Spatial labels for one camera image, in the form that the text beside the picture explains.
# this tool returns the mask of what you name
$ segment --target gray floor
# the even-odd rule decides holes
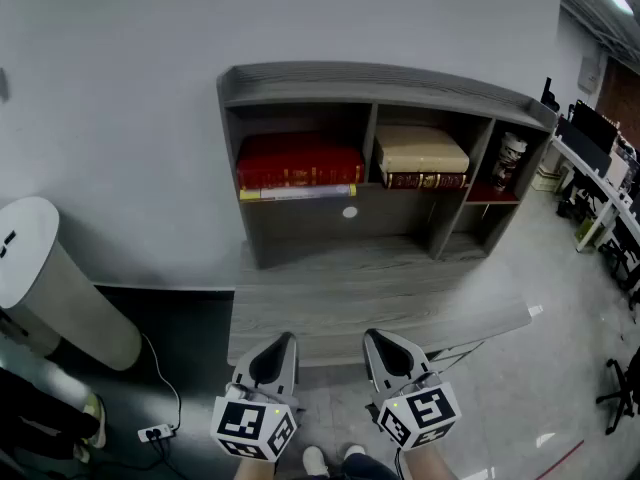
[[[596,407],[612,391],[609,357],[623,366],[640,345],[626,301],[599,254],[578,254],[573,226],[555,216],[546,193],[531,191],[495,254],[507,262],[530,307],[542,313],[525,328],[491,339],[443,377],[452,383],[463,417],[438,446],[453,471],[467,480],[534,479],[571,448],[584,445],[545,477],[625,479],[640,461],[640,422],[625,418],[605,437],[612,407]],[[156,345],[166,376],[185,400],[183,423],[173,439],[175,464],[189,478],[231,478],[234,461],[221,456],[208,437],[213,398],[229,379],[224,364],[229,302],[181,304],[151,300],[141,305],[114,300]],[[105,457],[136,464],[153,451],[136,431],[175,418],[174,401],[157,380],[145,350],[140,364],[116,374],[76,353],[56,352],[59,369],[38,361],[6,341],[0,360],[39,387],[81,405],[83,385],[99,392],[109,411]],[[298,396],[306,407],[302,426],[285,452],[279,477],[301,474],[300,454],[308,444],[322,447],[332,464],[350,442],[391,463],[394,448],[371,423],[363,406],[371,393],[363,367],[301,371]],[[68,473],[74,464],[20,458]],[[98,478],[175,478],[163,467],[152,473],[105,468]]]

